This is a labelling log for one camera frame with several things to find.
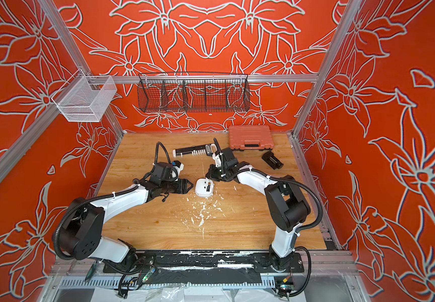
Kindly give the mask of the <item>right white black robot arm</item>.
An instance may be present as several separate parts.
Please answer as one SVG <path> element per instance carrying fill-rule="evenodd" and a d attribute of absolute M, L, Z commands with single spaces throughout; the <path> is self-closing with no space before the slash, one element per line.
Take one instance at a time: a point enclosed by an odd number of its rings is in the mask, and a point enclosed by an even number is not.
<path fill-rule="evenodd" d="M 319 197 L 292 176 L 271 176 L 247 162 L 228 169 L 212 164 L 206 176 L 218 182 L 238 182 L 266 197 L 276 230 L 265 265 L 278 272 L 290 266 L 300 232 L 319 226 L 323 219 Z"/>

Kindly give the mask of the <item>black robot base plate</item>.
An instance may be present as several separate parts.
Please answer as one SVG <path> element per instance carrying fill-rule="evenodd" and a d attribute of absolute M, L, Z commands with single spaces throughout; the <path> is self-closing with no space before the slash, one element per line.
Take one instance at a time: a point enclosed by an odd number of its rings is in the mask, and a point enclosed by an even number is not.
<path fill-rule="evenodd" d="M 256 273 L 303 273 L 300 254 L 290 254 L 284 259 L 267 250 L 138 250 L 130 252 L 120 263 L 105 260 L 110 271 L 131 271 L 132 265 L 149 268 L 191 269 L 249 269 Z"/>

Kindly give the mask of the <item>small black holder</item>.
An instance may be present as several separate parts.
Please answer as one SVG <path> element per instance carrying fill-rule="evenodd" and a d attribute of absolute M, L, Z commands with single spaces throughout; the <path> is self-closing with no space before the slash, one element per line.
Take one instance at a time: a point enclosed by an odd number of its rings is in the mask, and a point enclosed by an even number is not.
<path fill-rule="evenodd" d="M 277 157 L 275 156 L 275 154 L 272 151 L 268 151 L 265 152 L 261 158 L 273 169 L 273 170 L 277 170 L 277 169 L 281 169 L 284 164 L 277 159 Z"/>

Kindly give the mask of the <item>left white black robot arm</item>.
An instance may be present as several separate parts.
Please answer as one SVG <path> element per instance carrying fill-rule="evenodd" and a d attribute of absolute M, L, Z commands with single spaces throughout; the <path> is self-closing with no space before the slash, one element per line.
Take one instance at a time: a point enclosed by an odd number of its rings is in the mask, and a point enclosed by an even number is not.
<path fill-rule="evenodd" d="M 102 235 L 104 225 L 119 214 L 170 194 L 185 195 L 192 182 L 178 178 L 158 184 L 135 179 L 128 188 L 109 195 L 72 201 L 53 234 L 53 249 L 62 260 L 101 260 L 108 266 L 126 265 L 134 247 Z"/>

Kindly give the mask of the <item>black white hand tool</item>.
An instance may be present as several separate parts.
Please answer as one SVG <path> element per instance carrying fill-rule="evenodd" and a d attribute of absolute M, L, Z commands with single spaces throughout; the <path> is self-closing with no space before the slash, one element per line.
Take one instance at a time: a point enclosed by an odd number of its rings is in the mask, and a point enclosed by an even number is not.
<path fill-rule="evenodd" d="M 177 148 L 173 150 L 173 157 L 183 157 L 187 155 L 191 156 L 211 156 L 213 154 L 212 151 L 212 145 L 211 144 L 205 144 L 205 145 L 195 145 L 191 147 L 184 147 L 184 148 Z"/>

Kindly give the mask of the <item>green handled screwdriver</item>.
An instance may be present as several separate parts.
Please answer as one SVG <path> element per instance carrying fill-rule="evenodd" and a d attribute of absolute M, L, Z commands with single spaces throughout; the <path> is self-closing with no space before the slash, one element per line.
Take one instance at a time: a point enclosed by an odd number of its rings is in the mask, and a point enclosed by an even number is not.
<path fill-rule="evenodd" d="M 85 276 L 85 282 L 88 283 L 94 276 L 98 266 L 99 266 L 99 261 L 96 260 L 90 267 L 89 271 L 87 272 L 86 276 Z"/>

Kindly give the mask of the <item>red plastic tool case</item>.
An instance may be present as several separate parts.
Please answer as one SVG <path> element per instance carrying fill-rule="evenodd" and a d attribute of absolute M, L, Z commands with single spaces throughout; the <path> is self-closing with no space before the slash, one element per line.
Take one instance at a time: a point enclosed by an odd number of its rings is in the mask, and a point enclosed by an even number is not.
<path fill-rule="evenodd" d="M 272 150 L 275 146 L 271 130 L 266 125 L 233 125 L 228 128 L 232 150 Z"/>

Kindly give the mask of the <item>white alarm device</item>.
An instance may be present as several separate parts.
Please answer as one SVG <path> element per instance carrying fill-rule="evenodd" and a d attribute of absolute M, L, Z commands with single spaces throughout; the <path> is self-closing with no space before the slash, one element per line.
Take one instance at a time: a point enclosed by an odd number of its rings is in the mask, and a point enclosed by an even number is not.
<path fill-rule="evenodd" d="M 214 192 L 214 182 L 208 178 L 198 179 L 195 184 L 195 194 L 200 198 L 209 198 Z"/>

